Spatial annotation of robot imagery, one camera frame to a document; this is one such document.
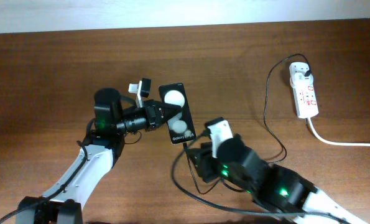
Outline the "black Samsung Galaxy phone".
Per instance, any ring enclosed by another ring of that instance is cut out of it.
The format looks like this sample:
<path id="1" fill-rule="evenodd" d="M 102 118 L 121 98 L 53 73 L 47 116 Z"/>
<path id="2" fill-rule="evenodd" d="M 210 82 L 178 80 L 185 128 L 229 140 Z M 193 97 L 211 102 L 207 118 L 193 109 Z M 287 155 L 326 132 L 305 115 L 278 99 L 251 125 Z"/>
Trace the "black Samsung Galaxy phone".
<path id="1" fill-rule="evenodd" d="M 181 107 L 181 112 L 167 121 L 170 141 L 181 144 L 196 138 L 196 132 L 190 107 L 183 83 L 172 83 L 159 86 L 159 94 L 163 103 Z"/>

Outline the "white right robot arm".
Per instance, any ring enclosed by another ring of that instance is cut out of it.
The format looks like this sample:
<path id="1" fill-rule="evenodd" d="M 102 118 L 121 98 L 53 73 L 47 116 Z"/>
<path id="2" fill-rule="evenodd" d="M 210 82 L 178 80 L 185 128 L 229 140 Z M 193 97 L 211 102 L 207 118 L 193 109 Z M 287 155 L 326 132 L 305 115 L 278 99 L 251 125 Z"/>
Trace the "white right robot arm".
<path id="1" fill-rule="evenodd" d="M 300 174 L 262 160 L 238 134 L 186 149 L 185 153 L 204 182 L 225 180 L 251 194 L 262 211 L 250 211 L 250 215 L 286 219 L 289 223 L 363 222 Z"/>

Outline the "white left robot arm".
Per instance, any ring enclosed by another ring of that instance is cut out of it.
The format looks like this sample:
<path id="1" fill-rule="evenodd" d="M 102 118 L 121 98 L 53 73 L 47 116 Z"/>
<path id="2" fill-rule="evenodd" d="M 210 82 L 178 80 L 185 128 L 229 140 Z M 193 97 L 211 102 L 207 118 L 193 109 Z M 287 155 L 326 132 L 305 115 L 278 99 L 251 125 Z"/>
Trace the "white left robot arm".
<path id="1" fill-rule="evenodd" d="M 124 111 L 114 88 L 98 90 L 94 99 L 95 118 L 88 123 L 84 140 L 77 142 L 78 157 L 53 187 L 20 202 L 16 223 L 82 223 L 83 207 L 121 156 L 125 136 L 153 131 L 182 110 L 179 105 L 147 100 L 142 108 Z"/>

